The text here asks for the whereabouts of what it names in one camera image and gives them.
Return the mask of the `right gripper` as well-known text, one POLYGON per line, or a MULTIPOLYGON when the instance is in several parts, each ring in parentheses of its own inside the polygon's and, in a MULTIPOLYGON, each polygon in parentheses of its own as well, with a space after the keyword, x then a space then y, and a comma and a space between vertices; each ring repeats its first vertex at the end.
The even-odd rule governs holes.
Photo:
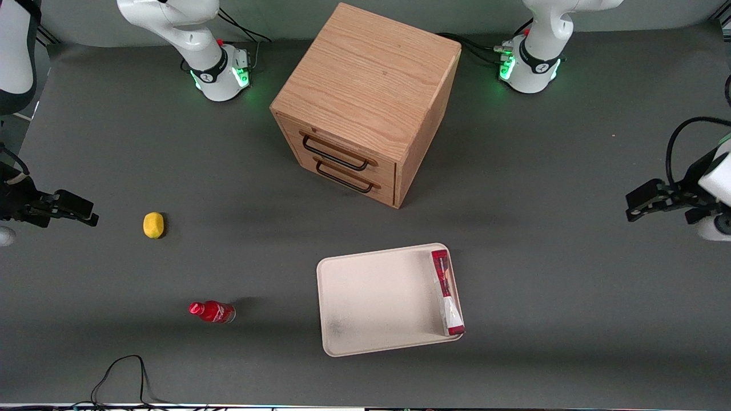
MULTIPOLYGON (((1 165, 1 219, 2 221, 29 222, 37 227, 48 227, 52 218, 57 218, 50 206, 42 201, 45 193, 35 187, 31 177, 8 164, 1 165)), ((69 219, 96 227, 99 216, 93 213, 94 203, 72 192, 57 190, 55 206, 69 219)))

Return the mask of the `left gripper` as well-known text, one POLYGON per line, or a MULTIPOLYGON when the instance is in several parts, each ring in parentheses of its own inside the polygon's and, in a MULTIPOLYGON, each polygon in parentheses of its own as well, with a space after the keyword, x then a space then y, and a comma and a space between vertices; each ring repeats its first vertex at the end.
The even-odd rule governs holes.
POLYGON ((625 216, 635 222, 655 212, 688 208, 688 224, 697 224, 716 214, 729 215, 730 142, 725 140, 688 167, 682 179, 671 182, 651 179, 625 195, 625 216))

